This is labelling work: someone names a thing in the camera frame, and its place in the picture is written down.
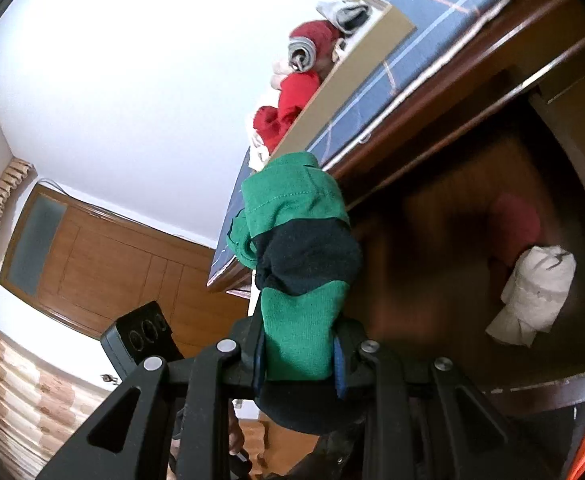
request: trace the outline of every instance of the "cardboard box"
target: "cardboard box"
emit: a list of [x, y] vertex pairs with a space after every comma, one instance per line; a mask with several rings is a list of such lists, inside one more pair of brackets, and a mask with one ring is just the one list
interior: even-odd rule
[[292, 124], [270, 160], [303, 152], [346, 100], [375, 68], [401, 43], [415, 25], [385, 0], [363, 0], [373, 7], [372, 25], [366, 23], [361, 38], [330, 72], [319, 90]]

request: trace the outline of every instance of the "metal screw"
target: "metal screw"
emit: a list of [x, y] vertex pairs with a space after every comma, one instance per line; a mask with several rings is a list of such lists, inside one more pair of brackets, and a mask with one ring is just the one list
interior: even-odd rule
[[217, 349], [220, 352], [232, 352], [236, 348], [237, 343], [235, 343], [232, 339], [222, 339], [217, 343]]
[[143, 367], [146, 368], [147, 371], [153, 372], [161, 368], [161, 357], [154, 356], [149, 357], [143, 362]]
[[374, 354], [379, 350], [379, 343], [377, 343], [377, 341], [373, 341], [372, 339], [368, 339], [362, 343], [361, 348], [367, 354]]
[[435, 368], [441, 372], [448, 372], [453, 369], [453, 362], [448, 357], [438, 357], [435, 359]]

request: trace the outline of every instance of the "black device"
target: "black device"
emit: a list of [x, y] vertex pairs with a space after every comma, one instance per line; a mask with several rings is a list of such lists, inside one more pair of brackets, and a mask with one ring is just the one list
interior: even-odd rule
[[100, 341], [112, 367], [122, 380], [147, 357], [159, 355], [169, 362], [184, 358], [156, 301], [146, 303], [117, 319], [102, 334]]
[[[364, 480], [553, 477], [533, 448], [452, 361], [400, 360], [368, 340], [361, 324], [346, 318], [337, 320], [334, 332], [332, 383], [266, 380], [259, 308], [253, 317], [238, 320], [228, 339], [194, 358], [169, 362], [163, 356], [147, 356], [37, 479], [163, 480], [176, 400], [183, 397], [178, 480], [231, 478], [227, 410], [228, 400], [235, 398], [255, 399], [279, 424], [310, 433], [364, 416]], [[316, 395], [310, 402], [299, 392]], [[301, 400], [286, 406], [281, 401], [294, 397]], [[417, 415], [411, 409], [415, 403], [421, 406]], [[321, 413], [329, 420], [323, 427], [313, 421], [322, 418]], [[445, 428], [444, 445], [436, 442], [430, 428], [437, 417]], [[449, 462], [444, 477], [439, 476], [437, 455], [446, 455]]]

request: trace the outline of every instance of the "beige curtain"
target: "beige curtain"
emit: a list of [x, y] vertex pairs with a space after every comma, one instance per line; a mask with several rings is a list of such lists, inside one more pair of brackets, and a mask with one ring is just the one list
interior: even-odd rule
[[[14, 158], [0, 179], [0, 220], [32, 166]], [[0, 334], [0, 457], [16, 479], [34, 478], [106, 398]]]

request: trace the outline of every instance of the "wooden door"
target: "wooden door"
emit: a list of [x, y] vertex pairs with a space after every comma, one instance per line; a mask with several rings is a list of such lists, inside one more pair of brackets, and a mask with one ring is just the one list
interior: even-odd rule
[[34, 306], [98, 338], [118, 317], [156, 300], [185, 356], [228, 335], [248, 301], [210, 294], [212, 250], [91, 209], [38, 186], [66, 211], [54, 235]]

